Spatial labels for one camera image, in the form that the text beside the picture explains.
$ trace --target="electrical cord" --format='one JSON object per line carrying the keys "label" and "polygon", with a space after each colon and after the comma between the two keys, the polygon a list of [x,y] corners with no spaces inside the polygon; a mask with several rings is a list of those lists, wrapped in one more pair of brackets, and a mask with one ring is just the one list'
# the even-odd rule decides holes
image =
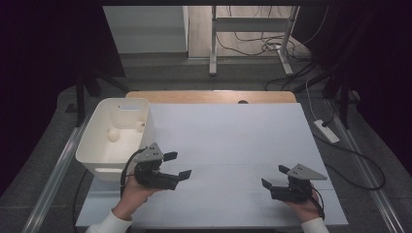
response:
{"label": "electrical cord", "polygon": [[310,80],[312,80],[312,79],[307,79],[307,80],[306,80],[306,93],[307,93],[307,95],[308,95],[310,112],[312,113],[313,118],[314,118],[315,120],[318,120],[318,118],[315,116],[315,113],[313,112],[313,109],[312,109],[312,101],[310,100],[309,88],[308,88],[308,82],[309,82]]}
{"label": "electrical cord", "polygon": [[145,149],[138,149],[137,151],[135,151],[134,153],[131,154],[131,156],[129,157],[129,159],[127,160],[126,164],[124,165],[124,169],[121,172],[121,176],[120,176],[120,197],[123,196],[123,191],[124,191],[124,187],[126,186],[126,177],[128,177],[127,175],[127,169],[131,163],[131,160],[139,153],[141,153],[143,150]]}
{"label": "electrical cord", "polygon": [[85,170],[83,172],[82,178],[79,181],[78,187],[76,189],[76,194],[75,194],[75,197],[74,197],[73,203],[72,203],[72,223],[73,223],[73,230],[74,230],[75,233],[78,233],[78,230],[76,228],[76,220],[77,220],[77,218],[76,218],[76,215],[77,215],[77,213],[76,213],[76,203],[77,203],[77,199],[78,199],[78,196],[79,196],[80,188],[82,187],[82,184],[83,184],[83,181],[85,180],[86,175],[87,175],[87,170]]}
{"label": "electrical cord", "polygon": [[[229,16],[232,17],[231,7],[230,7],[230,6],[226,6],[226,10],[227,10]],[[258,14],[259,11],[260,11],[260,16],[261,16],[261,8],[258,8],[258,9],[257,9],[257,13],[254,15],[254,17]],[[268,14],[267,17],[270,17],[271,11],[272,11],[272,6],[271,6],[270,9],[269,9],[269,14]],[[234,48],[229,48],[229,47],[223,46],[223,44],[221,43],[221,41],[220,41],[220,39],[219,39],[219,37],[218,37],[219,44],[220,44],[224,49],[234,50],[234,51],[236,51],[236,52],[239,52],[239,53],[244,54],[244,55],[249,55],[249,56],[260,55],[260,54],[264,53],[265,51],[278,50],[278,49],[276,49],[276,46],[281,46],[281,44],[280,44],[280,43],[269,43],[269,41],[270,41],[270,40],[282,39],[282,38],[283,38],[283,36],[274,36],[274,37],[265,37],[265,38],[264,38],[264,37],[263,37],[263,32],[261,32],[261,35],[260,35],[260,38],[259,38],[259,39],[246,39],[246,40],[245,40],[245,39],[241,39],[241,38],[239,38],[239,36],[237,35],[236,32],[234,32],[234,35],[235,35],[235,37],[236,37],[237,40],[242,41],[242,42],[252,42],[252,41],[257,41],[257,40],[262,40],[262,41],[264,42],[263,46],[261,47],[262,52],[250,54],[250,53],[245,53],[245,52],[243,52],[243,51],[241,51],[241,50],[236,50],[236,49],[234,49]],[[312,59],[311,57],[310,57],[310,58],[307,58],[307,57],[297,57],[297,56],[294,54],[295,44],[294,44],[292,41],[288,41],[288,43],[291,43],[291,44],[292,44],[292,53],[290,53],[288,50],[286,50],[287,56],[288,56],[288,58],[289,58],[290,60],[293,60],[293,61],[310,61],[310,60]]]}
{"label": "electrical cord", "polygon": [[331,165],[325,163],[325,166],[326,166],[327,168],[330,168],[333,172],[335,172],[339,177],[341,177],[341,178],[342,178],[343,180],[345,180],[347,183],[351,184],[352,186],[355,186],[355,187],[358,187],[358,188],[361,188],[361,189],[366,189],[366,190],[379,190],[379,189],[381,189],[383,186],[385,186],[386,180],[387,180],[387,179],[386,179],[386,176],[385,176],[385,173],[382,171],[381,167],[380,167],[375,161],[373,161],[373,159],[371,159],[371,158],[369,158],[369,157],[367,157],[367,156],[365,156],[365,155],[363,155],[363,154],[361,154],[361,153],[359,153],[359,152],[356,152],[356,151],[353,151],[353,150],[349,150],[349,149],[345,149],[345,148],[339,147],[339,146],[337,146],[337,145],[335,145],[335,144],[331,144],[331,143],[329,143],[329,142],[321,139],[321,138],[320,138],[318,135],[316,135],[316,134],[313,134],[313,136],[314,136],[317,140],[319,140],[319,141],[321,141],[321,142],[323,142],[323,143],[325,143],[325,144],[327,144],[327,145],[329,145],[329,146],[331,146],[331,147],[333,147],[333,148],[336,148],[336,149],[338,149],[338,150],[343,150],[343,151],[346,151],[346,152],[353,153],[353,154],[355,154],[355,155],[357,155],[357,156],[359,156],[359,157],[367,160],[368,162],[370,162],[371,164],[373,164],[373,166],[374,166],[375,168],[377,168],[377,170],[379,171],[379,173],[380,173],[380,175],[381,175],[381,179],[382,179],[381,183],[380,183],[379,185],[375,186],[375,187],[364,186],[364,185],[361,185],[361,184],[358,184],[358,183],[354,183],[353,181],[351,181],[351,180],[349,180],[348,178],[346,178],[342,173],[340,173],[339,171],[337,171],[334,167],[332,167]]}
{"label": "electrical cord", "polygon": [[308,67],[310,67],[311,65],[316,65],[316,64],[314,64],[314,62],[310,62],[310,63],[308,63],[306,66],[304,66],[301,70],[299,70],[297,73],[293,74],[293,76],[291,76],[291,77],[284,77],[284,78],[281,78],[281,79],[275,79],[275,80],[271,80],[271,81],[266,82],[266,83],[263,85],[264,90],[265,90],[265,91],[268,91],[268,88],[267,88],[267,87],[268,87],[271,83],[275,83],[275,82],[277,82],[277,81],[282,81],[282,80],[287,80],[285,83],[282,84],[282,90],[283,90],[284,86],[287,85],[288,83],[290,83],[293,79],[298,78],[298,77],[301,77],[301,76],[307,74],[308,72],[303,72],[303,71],[304,71],[305,69],[307,69]]}

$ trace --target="hand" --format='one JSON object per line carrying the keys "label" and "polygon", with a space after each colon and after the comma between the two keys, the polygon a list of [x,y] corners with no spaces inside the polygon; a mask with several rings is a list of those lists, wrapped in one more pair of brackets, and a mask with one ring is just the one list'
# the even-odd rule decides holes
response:
{"label": "hand", "polygon": [[113,215],[123,220],[131,220],[131,215],[145,203],[150,196],[162,189],[141,186],[134,178],[133,172],[128,176],[123,195],[112,210]]}
{"label": "hand", "polygon": [[[316,201],[319,201],[315,189],[312,189],[312,195]],[[316,208],[316,206],[309,200],[303,203],[294,203],[286,201],[284,203],[293,209],[294,213],[297,215],[300,222],[305,222],[320,217],[318,208]]]}

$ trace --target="white plastic bin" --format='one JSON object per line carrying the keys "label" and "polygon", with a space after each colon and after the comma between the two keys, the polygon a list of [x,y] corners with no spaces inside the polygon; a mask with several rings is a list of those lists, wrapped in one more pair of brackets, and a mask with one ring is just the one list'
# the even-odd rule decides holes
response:
{"label": "white plastic bin", "polygon": [[[133,152],[154,142],[149,101],[109,98],[96,107],[76,151],[76,159],[98,179],[119,181]],[[134,168],[131,163],[129,171]]]}

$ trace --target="wire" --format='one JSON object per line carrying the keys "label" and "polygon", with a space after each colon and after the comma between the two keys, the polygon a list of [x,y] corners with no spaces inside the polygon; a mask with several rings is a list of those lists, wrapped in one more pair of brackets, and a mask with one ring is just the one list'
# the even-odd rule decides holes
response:
{"label": "wire", "polygon": [[78,184],[78,187],[77,187],[77,190],[76,190],[76,194],[75,194],[75,197],[74,197],[73,203],[72,203],[73,230],[76,233],[78,232],[78,230],[76,228],[76,215],[77,215],[77,213],[76,213],[76,203],[77,203],[77,199],[78,199],[78,196],[79,196],[80,188],[82,187],[82,184],[83,184],[83,181],[85,180],[86,175],[87,175],[87,170],[85,170],[83,172],[82,178],[79,181],[79,184]]}
{"label": "wire", "polygon": [[378,189],[381,189],[383,186],[385,186],[385,184],[386,184],[386,176],[385,176],[385,173],[382,171],[381,167],[380,167],[375,161],[373,161],[371,158],[369,158],[369,157],[367,157],[367,156],[365,156],[365,155],[363,155],[363,154],[361,154],[361,153],[359,153],[359,152],[356,152],[356,151],[353,151],[353,150],[349,150],[349,149],[345,149],[345,148],[339,147],[339,146],[337,146],[337,145],[335,145],[335,144],[331,144],[331,143],[329,143],[329,142],[321,139],[321,138],[320,138],[319,136],[317,136],[316,134],[313,134],[313,136],[314,136],[317,140],[319,140],[319,141],[321,141],[321,142],[323,142],[323,143],[325,143],[325,144],[327,144],[327,145],[329,145],[329,146],[331,146],[331,147],[334,147],[334,148],[336,148],[336,149],[343,150],[343,151],[346,151],[346,152],[350,152],[350,153],[353,153],[353,154],[355,154],[355,155],[357,155],[357,156],[359,156],[359,157],[361,157],[361,158],[364,158],[365,160],[367,160],[368,162],[370,162],[371,164],[373,164],[374,167],[377,168],[377,170],[379,171],[379,173],[380,173],[380,175],[381,175],[381,178],[382,178],[381,183],[380,183],[379,185],[375,186],[375,187],[363,186],[363,185],[360,185],[360,184],[358,184],[358,183],[354,183],[354,182],[350,181],[350,180],[349,180],[348,178],[346,178],[343,174],[341,174],[339,171],[337,171],[334,167],[332,167],[331,165],[325,163],[325,166],[326,166],[326,167],[330,168],[333,172],[335,172],[337,175],[339,175],[339,176],[340,176],[343,180],[345,180],[347,183],[349,183],[349,184],[351,184],[351,185],[353,185],[353,186],[355,186],[355,187],[358,187],[358,188],[361,188],[361,189],[366,189],[366,190],[378,190]]}
{"label": "wire", "polygon": [[131,163],[131,160],[140,152],[142,152],[145,149],[138,149],[137,151],[135,151],[133,154],[131,154],[131,156],[129,157],[129,159],[127,160],[126,164],[124,165],[124,169],[121,172],[121,176],[120,176],[120,197],[123,196],[123,191],[124,191],[124,187],[126,185],[126,177],[127,177],[127,169],[128,166]]}
{"label": "wire", "polygon": [[308,64],[307,64],[306,66],[304,66],[300,71],[298,71],[297,73],[295,73],[295,74],[294,74],[293,76],[291,76],[291,77],[284,77],[284,78],[281,78],[281,79],[275,79],[275,80],[271,80],[271,81],[266,82],[266,83],[264,84],[263,88],[264,88],[265,91],[268,91],[268,88],[267,88],[267,87],[268,87],[271,83],[275,83],[275,82],[277,82],[277,81],[282,81],[282,80],[287,80],[285,83],[282,84],[281,90],[283,90],[284,87],[285,87],[287,84],[289,84],[291,81],[293,81],[294,79],[296,79],[296,78],[298,78],[298,77],[301,77],[301,76],[304,76],[304,75],[306,75],[307,73],[309,73],[309,71],[313,69],[313,67],[311,67],[312,65],[313,65],[313,67],[315,67],[316,64],[314,63],[314,61],[308,63]]}
{"label": "wire", "polygon": [[309,88],[308,88],[308,82],[309,82],[309,80],[311,80],[311,79],[307,79],[307,80],[306,80],[306,93],[308,94],[309,108],[310,108],[310,112],[312,113],[313,118],[314,118],[315,120],[318,120],[318,119],[316,118],[316,116],[315,116],[315,113],[313,112],[313,109],[312,109],[312,101],[310,101]]}
{"label": "wire", "polygon": [[225,47],[224,45],[222,45],[221,40],[219,40],[218,34],[216,35],[216,38],[218,39],[218,42],[219,42],[219,44],[221,45],[222,48],[227,49],[227,50],[234,50],[234,51],[237,51],[237,52],[242,53],[242,54],[244,54],[244,55],[255,56],[255,55],[260,55],[260,54],[266,52],[265,50],[263,50],[263,51],[258,52],[258,53],[252,53],[252,54],[250,54],[250,53],[245,53],[245,52],[243,52],[243,51],[241,51],[241,50],[236,50],[236,49],[229,48],[229,47]]}

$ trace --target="white table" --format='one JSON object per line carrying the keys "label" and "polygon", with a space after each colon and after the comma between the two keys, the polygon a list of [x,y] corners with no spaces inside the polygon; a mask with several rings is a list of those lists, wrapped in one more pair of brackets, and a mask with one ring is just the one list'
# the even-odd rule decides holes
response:
{"label": "white table", "polygon": [[[174,191],[152,196],[133,228],[272,228],[297,226],[272,200],[261,178],[287,185],[278,165],[301,163],[328,177],[300,104],[152,104],[155,141],[176,160],[163,173],[192,170]],[[326,225],[348,224],[328,181],[314,181],[326,203]],[[77,226],[99,222],[120,199],[119,183],[94,179]]]}

